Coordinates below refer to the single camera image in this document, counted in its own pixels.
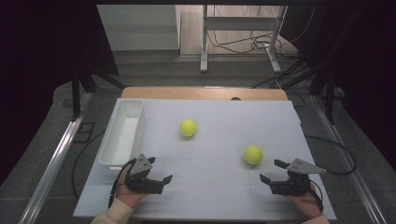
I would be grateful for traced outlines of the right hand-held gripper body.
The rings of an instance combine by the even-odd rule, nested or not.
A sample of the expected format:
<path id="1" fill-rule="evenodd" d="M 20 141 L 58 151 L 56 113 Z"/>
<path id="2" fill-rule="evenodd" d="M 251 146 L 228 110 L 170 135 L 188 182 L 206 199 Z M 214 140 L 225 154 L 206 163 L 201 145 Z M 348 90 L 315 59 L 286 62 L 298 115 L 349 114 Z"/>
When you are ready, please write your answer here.
<path id="1" fill-rule="evenodd" d="M 288 179 L 285 181 L 272 181 L 269 186 L 273 194 L 301 196 L 310 189 L 311 174 L 325 174 L 324 168 L 318 167 L 307 161 L 295 159 L 289 162 L 290 166 L 285 169 Z"/>

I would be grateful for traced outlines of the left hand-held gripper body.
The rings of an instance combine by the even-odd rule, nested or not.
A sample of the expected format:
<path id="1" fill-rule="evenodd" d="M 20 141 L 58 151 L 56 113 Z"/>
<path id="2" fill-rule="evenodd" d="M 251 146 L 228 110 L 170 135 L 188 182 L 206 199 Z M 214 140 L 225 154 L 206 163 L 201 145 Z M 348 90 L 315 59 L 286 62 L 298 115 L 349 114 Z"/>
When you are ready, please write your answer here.
<path id="1" fill-rule="evenodd" d="M 144 154 L 140 154 L 132 160 L 131 167 L 128 169 L 125 184 L 131 191 L 148 194 L 162 194 L 163 187 L 156 181 L 148 178 L 152 164 Z"/>

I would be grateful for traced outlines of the white plastic bin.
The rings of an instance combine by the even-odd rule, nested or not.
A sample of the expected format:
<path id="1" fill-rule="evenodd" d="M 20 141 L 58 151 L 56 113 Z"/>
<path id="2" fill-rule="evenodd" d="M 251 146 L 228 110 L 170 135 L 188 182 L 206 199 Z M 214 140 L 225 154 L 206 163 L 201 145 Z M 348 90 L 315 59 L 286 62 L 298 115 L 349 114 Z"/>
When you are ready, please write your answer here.
<path id="1" fill-rule="evenodd" d="M 119 170 L 127 161 L 137 158 L 145 124 L 144 102 L 119 98 L 100 146 L 99 163 L 109 170 Z"/>

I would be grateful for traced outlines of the yellow tennis ball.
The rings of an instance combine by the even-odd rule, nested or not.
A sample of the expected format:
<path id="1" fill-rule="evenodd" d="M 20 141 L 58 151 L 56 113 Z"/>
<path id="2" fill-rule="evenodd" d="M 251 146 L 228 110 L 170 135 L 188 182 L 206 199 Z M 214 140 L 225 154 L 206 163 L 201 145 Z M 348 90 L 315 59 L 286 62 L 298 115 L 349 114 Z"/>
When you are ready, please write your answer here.
<path id="1" fill-rule="evenodd" d="M 262 161 L 262 150 L 255 145 L 247 146 L 243 153 L 244 161 L 250 165 L 257 165 Z"/>
<path id="2" fill-rule="evenodd" d="M 184 119 L 180 122 L 179 132 L 185 137 L 192 137 L 197 131 L 197 124 L 192 119 Z"/>

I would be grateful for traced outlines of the person's right hand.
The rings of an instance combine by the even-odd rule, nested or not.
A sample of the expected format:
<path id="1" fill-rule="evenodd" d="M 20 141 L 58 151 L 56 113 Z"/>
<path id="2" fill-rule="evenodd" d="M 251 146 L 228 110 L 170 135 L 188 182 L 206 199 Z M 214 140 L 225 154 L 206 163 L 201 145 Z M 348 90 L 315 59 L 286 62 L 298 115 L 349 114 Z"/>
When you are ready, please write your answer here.
<path id="1" fill-rule="evenodd" d="M 309 191 L 301 196 L 286 195 L 286 198 L 294 204 L 306 220 L 312 220 L 322 216 L 317 199 Z"/>

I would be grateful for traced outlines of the person's left hand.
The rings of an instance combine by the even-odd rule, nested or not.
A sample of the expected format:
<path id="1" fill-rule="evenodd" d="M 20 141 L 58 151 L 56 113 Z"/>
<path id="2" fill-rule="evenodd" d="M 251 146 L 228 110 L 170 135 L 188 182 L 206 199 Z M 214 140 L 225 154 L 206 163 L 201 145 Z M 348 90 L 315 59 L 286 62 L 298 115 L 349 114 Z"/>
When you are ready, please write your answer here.
<path id="1" fill-rule="evenodd" d="M 123 171 L 116 187 L 115 197 L 121 202 L 125 203 L 132 209 L 135 209 L 138 203 L 146 196 L 147 193 L 134 192 L 128 189 L 125 185 L 125 177 L 127 171 Z"/>

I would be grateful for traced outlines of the black stand legs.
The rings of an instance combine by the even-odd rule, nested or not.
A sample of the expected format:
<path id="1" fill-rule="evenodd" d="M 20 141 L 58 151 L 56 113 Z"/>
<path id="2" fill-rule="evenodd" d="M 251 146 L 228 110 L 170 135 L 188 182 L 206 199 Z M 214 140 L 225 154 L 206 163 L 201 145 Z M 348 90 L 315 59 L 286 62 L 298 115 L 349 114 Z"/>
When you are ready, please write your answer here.
<path id="1" fill-rule="evenodd" d="M 333 80 L 333 74 L 330 69 L 330 65 L 331 63 L 328 60 L 324 60 L 307 72 L 304 72 L 301 75 L 292 79 L 291 81 L 286 82 L 281 86 L 281 88 L 283 90 L 286 90 L 302 82 L 303 80 L 306 80 L 309 77 L 315 76 L 314 80 L 308 88 L 309 93 L 311 95 L 319 95 L 323 90 L 326 90 L 324 114 L 330 124 L 334 124 L 332 109 L 335 83 Z"/>
<path id="2" fill-rule="evenodd" d="M 116 80 L 114 77 L 110 75 L 99 74 L 99 78 L 105 80 L 106 82 L 112 84 L 113 86 L 123 90 L 126 88 L 126 85 Z M 73 120 L 76 120 L 78 116 L 82 113 L 81 109 L 81 101 L 80 101 L 80 87 L 88 93 L 95 92 L 97 86 L 95 81 L 93 80 L 92 75 L 86 75 L 82 73 L 75 73 L 72 76 L 72 104 L 73 104 Z"/>

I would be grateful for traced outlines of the wooden table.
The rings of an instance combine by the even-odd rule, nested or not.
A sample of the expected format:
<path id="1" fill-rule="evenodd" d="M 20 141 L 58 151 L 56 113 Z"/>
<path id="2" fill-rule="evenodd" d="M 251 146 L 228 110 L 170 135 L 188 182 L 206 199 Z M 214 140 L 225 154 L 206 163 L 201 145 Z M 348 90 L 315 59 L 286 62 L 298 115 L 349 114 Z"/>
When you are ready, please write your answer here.
<path id="1" fill-rule="evenodd" d="M 127 87 L 122 91 L 121 98 L 288 101 L 287 94 L 282 90 L 214 87 Z"/>

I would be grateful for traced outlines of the white cabinet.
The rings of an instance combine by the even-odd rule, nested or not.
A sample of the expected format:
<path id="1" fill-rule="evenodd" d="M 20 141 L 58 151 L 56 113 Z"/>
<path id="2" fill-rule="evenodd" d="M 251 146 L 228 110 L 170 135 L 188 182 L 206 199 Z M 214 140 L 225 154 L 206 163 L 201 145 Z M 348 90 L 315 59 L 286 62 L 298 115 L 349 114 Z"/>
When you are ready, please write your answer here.
<path id="1" fill-rule="evenodd" d="M 177 5 L 98 5 L 113 50 L 179 49 Z"/>

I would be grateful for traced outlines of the dark curtain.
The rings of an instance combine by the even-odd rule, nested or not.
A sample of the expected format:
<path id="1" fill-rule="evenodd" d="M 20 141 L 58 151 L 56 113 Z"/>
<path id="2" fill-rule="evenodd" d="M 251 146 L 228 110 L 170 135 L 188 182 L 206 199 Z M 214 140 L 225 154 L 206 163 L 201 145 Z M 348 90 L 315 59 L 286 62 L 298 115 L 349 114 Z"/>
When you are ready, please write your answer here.
<path id="1" fill-rule="evenodd" d="M 344 92 L 343 107 L 396 171 L 396 0 L 330 0 L 290 6 L 281 35 L 312 67 L 319 66 L 351 25 L 331 63 L 310 86 L 329 80 Z"/>
<path id="2" fill-rule="evenodd" d="M 0 185 L 74 77 L 118 69 L 94 0 L 0 0 Z"/>

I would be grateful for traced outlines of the aluminium floor rail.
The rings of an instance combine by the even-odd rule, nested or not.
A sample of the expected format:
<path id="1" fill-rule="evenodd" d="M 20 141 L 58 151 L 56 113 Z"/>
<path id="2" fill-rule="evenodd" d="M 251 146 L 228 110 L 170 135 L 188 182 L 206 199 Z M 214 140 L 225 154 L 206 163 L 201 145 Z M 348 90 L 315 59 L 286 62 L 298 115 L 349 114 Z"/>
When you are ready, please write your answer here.
<path id="1" fill-rule="evenodd" d="M 354 164 L 352 157 L 347 153 L 347 150 L 344 149 L 344 141 L 340 133 L 327 118 L 325 114 L 325 106 L 321 102 L 321 99 L 318 96 L 311 96 L 310 100 L 314 105 L 330 139 L 337 144 L 337 152 L 339 154 L 341 162 L 345 165 L 346 168 L 352 169 Z M 351 182 L 353 183 L 354 189 L 357 191 L 357 194 L 361 199 L 361 202 L 369 218 L 374 224 L 390 224 L 389 219 L 387 218 L 386 214 L 381 210 L 377 199 L 375 198 L 368 184 L 361 175 L 361 172 L 358 169 L 358 165 L 354 165 L 355 171 L 352 172 L 349 177 L 351 179 Z"/>
<path id="2" fill-rule="evenodd" d="M 50 158 L 49 164 L 41 176 L 35 191 L 25 207 L 17 224 L 35 224 L 35 221 L 47 200 L 50 193 L 50 189 L 59 174 L 60 169 L 64 163 L 64 159 L 67 155 L 69 148 L 72 145 L 72 141 L 76 136 L 78 129 L 82 123 L 82 120 L 86 114 L 88 105 L 93 97 L 92 93 L 85 92 L 80 99 L 80 112 L 75 119 L 71 119 L 64 131 L 64 134 L 56 147 L 52 157 Z"/>

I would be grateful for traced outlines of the white metal stand frame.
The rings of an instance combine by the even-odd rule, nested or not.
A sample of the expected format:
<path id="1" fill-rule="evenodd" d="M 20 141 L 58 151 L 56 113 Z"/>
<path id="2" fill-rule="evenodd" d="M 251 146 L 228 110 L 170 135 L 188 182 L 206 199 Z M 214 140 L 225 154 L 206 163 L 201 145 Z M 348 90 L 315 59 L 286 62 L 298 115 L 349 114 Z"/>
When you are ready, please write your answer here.
<path id="1" fill-rule="evenodd" d="M 287 7 L 281 6 L 276 17 L 216 17 L 208 15 L 208 5 L 203 5 L 203 38 L 200 70 L 207 72 L 207 32 L 208 31 L 264 31 L 271 32 L 268 44 L 265 44 L 267 57 L 276 74 L 281 72 L 276 58 L 275 43 L 280 32 Z"/>

